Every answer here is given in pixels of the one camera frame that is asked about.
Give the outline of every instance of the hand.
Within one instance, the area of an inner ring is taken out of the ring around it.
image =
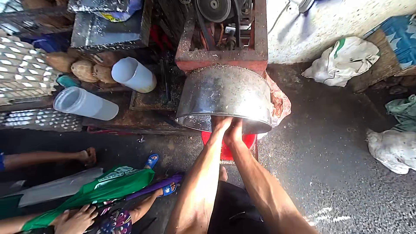
[[[215,116],[211,115],[211,129],[212,132],[222,132],[224,133],[227,128],[231,125],[233,117],[229,116]]]
[[[68,219],[69,210],[64,211],[58,224],[55,226],[55,234],[82,234],[94,223],[98,213],[94,212],[95,206],[83,206],[73,217]]]
[[[243,142],[243,119],[234,117],[231,127],[227,129],[224,134],[224,143],[227,146],[231,146],[235,143]]]

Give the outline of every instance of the purple cloth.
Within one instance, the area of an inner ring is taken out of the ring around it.
[[[148,185],[148,186],[144,187],[143,189],[141,189],[141,190],[139,190],[135,193],[127,195],[126,196],[126,201],[131,200],[133,198],[136,198],[138,196],[141,196],[143,194],[153,192],[153,191],[158,190],[160,188],[163,188],[164,186],[166,186],[168,184],[171,184],[172,182],[179,183],[182,180],[184,175],[185,175],[185,173],[178,172],[178,173],[174,174],[173,176],[171,176],[169,178],[163,179],[163,180],[161,180],[159,182],[156,182],[152,185]]]

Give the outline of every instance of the red bucket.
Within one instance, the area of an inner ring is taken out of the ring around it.
[[[209,140],[209,136],[211,135],[210,132],[204,132],[201,131],[201,136],[202,136],[202,142],[204,143],[204,145],[207,143],[207,141]],[[257,140],[257,134],[248,134],[248,135],[243,135],[243,142],[245,145],[247,145],[247,148],[251,148],[253,147],[254,143]],[[228,148],[228,146],[224,143],[222,143],[221,145],[221,160],[231,160],[234,161],[233,156],[231,154],[230,149]]]

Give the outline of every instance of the metal bowl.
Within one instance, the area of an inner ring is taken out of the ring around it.
[[[243,134],[272,129],[270,88],[258,74],[215,65],[193,71],[183,87],[176,121],[211,132],[211,115],[243,118]]]

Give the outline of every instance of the perforated metal sheet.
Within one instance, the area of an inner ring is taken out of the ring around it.
[[[5,128],[79,132],[82,130],[82,117],[51,108],[3,112],[0,113],[0,129]]]
[[[44,54],[18,37],[0,36],[0,105],[10,100],[51,95],[58,71]]]

